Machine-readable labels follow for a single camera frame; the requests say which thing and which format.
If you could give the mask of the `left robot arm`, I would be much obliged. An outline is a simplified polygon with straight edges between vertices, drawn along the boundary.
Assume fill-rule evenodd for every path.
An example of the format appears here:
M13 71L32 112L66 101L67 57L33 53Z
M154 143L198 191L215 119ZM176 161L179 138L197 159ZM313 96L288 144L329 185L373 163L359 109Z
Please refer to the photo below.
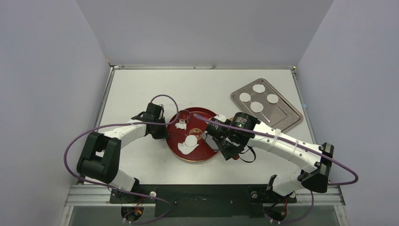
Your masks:
M77 164L77 172L120 189L116 194L128 202L140 200L139 180L120 169L120 152L136 139L151 135L165 139L164 107L149 103L144 112L129 120L129 125L100 133L89 133Z

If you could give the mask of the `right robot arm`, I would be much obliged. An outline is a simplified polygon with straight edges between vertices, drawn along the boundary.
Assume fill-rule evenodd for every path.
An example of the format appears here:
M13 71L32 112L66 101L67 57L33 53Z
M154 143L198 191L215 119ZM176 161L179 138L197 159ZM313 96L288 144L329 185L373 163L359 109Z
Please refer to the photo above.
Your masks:
M205 119L205 137L212 138L226 160L237 157L246 147L262 149L291 162L297 168L285 175L270 177L264 195L279 202L297 190L326 193L334 147L303 142L273 129L247 113L236 113L232 120L224 115Z

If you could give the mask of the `round cut dough wrapper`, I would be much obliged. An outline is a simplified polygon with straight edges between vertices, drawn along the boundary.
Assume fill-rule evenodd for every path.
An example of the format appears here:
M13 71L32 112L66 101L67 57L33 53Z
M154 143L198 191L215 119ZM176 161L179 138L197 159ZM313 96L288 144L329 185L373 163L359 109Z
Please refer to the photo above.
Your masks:
M188 135L184 141L187 147L196 147L198 145L198 139L195 135Z

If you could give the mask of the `white dough piece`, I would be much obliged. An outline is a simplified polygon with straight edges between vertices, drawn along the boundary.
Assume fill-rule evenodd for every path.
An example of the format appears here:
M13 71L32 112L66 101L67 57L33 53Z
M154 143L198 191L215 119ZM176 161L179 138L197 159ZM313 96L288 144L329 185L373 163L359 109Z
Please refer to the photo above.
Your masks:
M178 143L177 148L183 155L188 155L193 152L198 146L199 144L190 147L187 146L186 143Z

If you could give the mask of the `round red lacquer tray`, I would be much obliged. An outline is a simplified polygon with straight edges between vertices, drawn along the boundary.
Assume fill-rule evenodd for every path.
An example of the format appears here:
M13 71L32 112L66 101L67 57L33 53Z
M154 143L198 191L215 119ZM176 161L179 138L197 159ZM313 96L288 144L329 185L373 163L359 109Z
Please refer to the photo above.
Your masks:
M216 116L216 113L213 111L201 107L190 107L180 110L178 113L178 120L167 126L167 132L169 133L169 136L166 141L171 151L179 158L191 162L200 162L212 158L214 155L216 155L216 152L214 152L201 138L201 134L205 132L207 123L195 118L194 114L198 114L207 119ZM186 123L187 129L177 129L175 124L178 122ZM188 135L195 135L198 139L199 146L190 154L183 155L178 150L177 145L178 143L184 143Z

